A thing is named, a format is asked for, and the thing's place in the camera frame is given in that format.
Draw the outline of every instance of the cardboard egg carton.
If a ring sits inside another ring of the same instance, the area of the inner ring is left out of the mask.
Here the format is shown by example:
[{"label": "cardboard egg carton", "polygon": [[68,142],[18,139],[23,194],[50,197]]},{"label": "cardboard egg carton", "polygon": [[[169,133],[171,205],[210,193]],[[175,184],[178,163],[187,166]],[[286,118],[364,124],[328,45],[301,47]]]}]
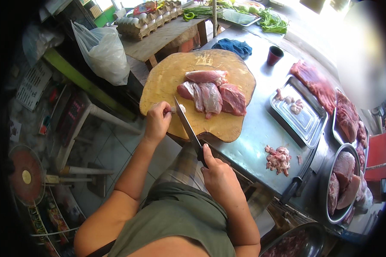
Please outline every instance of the cardboard egg carton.
[{"label": "cardboard egg carton", "polygon": [[179,15],[183,15],[180,1],[165,1],[162,7],[154,13],[149,13],[146,18],[139,19],[138,24],[118,24],[117,31],[122,35],[128,35],[138,40],[149,36],[150,32],[155,32],[157,28],[163,27]]}]

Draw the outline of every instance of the metal bowl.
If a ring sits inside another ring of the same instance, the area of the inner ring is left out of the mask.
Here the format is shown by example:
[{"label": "metal bowl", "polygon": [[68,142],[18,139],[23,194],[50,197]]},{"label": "metal bowl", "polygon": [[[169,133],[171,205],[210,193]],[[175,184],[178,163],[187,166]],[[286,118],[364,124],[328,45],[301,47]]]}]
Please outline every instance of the metal bowl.
[{"label": "metal bowl", "polygon": [[340,146],[339,150],[335,154],[332,165],[330,166],[329,175],[328,176],[322,176],[321,181],[320,181],[320,189],[321,189],[320,199],[324,200],[324,201],[322,201],[322,200],[320,201],[321,202],[321,208],[324,211],[324,214],[325,214],[327,220],[331,224],[340,223],[346,217],[346,215],[349,213],[350,209],[353,207],[353,204],[354,204],[354,200],[353,200],[353,202],[349,206],[347,206],[343,209],[340,209],[340,210],[336,209],[335,213],[332,216],[330,216],[329,211],[327,210],[330,177],[332,176],[332,171],[333,171],[333,167],[335,165],[336,159],[339,156],[339,153],[341,151],[350,152],[353,155],[353,157],[355,159],[354,174],[357,176],[360,176],[359,155],[357,154],[356,149],[350,143],[344,143],[343,145]]},{"label": "metal bowl", "polygon": [[323,246],[326,240],[326,231],[324,229],[324,226],[317,222],[310,222],[305,223],[300,226],[295,227],[294,229],[289,230],[288,232],[281,235],[279,238],[274,240],[272,243],[268,244],[267,246],[263,247],[260,251],[259,256],[264,254],[265,251],[267,251],[270,247],[276,245],[279,241],[281,241],[283,238],[287,237],[288,235],[292,234],[293,232],[297,232],[300,230],[305,230],[308,234],[308,239],[306,240],[306,244],[299,255],[299,257],[315,257],[320,256]]}]

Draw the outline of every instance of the blue cloth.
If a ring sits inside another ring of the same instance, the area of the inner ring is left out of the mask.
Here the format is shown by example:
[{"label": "blue cloth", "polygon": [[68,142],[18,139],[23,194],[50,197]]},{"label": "blue cloth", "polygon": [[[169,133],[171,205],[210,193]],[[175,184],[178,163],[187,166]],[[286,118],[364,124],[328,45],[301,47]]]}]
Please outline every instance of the blue cloth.
[{"label": "blue cloth", "polygon": [[230,40],[223,38],[219,40],[212,49],[223,49],[233,52],[240,56],[242,59],[247,58],[247,56],[252,55],[252,48],[245,42],[240,42],[237,40]]}]

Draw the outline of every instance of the left hand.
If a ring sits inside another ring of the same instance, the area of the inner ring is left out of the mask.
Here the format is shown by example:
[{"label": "left hand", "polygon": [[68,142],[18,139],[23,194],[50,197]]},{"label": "left hand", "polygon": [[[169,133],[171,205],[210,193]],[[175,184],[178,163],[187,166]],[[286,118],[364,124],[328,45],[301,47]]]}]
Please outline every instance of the left hand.
[{"label": "left hand", "polygon": [[172,120],[172,107],[168,102],[154,104],[147,112],[147,125],[144,139],[158,145],[165,137]]}]

